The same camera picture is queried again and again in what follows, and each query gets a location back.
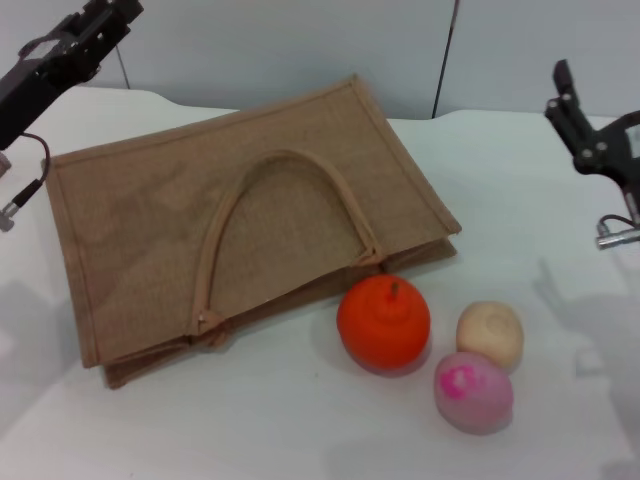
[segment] burlap tote bag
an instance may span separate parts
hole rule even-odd
[[[47,189],[83,364],[114,388],[366,275],[454,255],[460,230],[355,77],[59,156]]]

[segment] pink ball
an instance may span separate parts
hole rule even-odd
[[[440,413],[467,432],[491,433],[511,419],[509,376],[482,355],[460,352],[444,357],[436,368],[434,394]]]

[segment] orange fruit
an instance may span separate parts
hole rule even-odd
[[[420,292],[394,275],[369,277],[347,292],[338,309],[338,331],[361,363],[380,370],[416,360],[429,340],[431,315]]]

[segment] white table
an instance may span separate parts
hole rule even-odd
[[[76,88],[30,131],[63,153],[226,112]],[[433,315],[422,369],[382,378],[354,364],[333,299],[247,332],[224,354],[110,391],[80,364],[43,191],[0,236],[0,477],[640,478],[638,250],[598,252],[592,238],[600,215],[626,213],[617,188],[576,174],[541,115],[462,111],[392,125],[463,226],[457,258],[406,272]],[[8,155],[0,205],[41,158],[27,140]],[[513,304],[526,331],[514,421],[487,437],[450,427],[431,394],[457,316],[481,299]]]

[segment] cream-colored fruit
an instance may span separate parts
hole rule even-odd
[[[500,302],[475,302],[458,320],[456,348],[459,352],[484,355],[496,365],[511,370],[524,349],[524,332],[513,309]]]

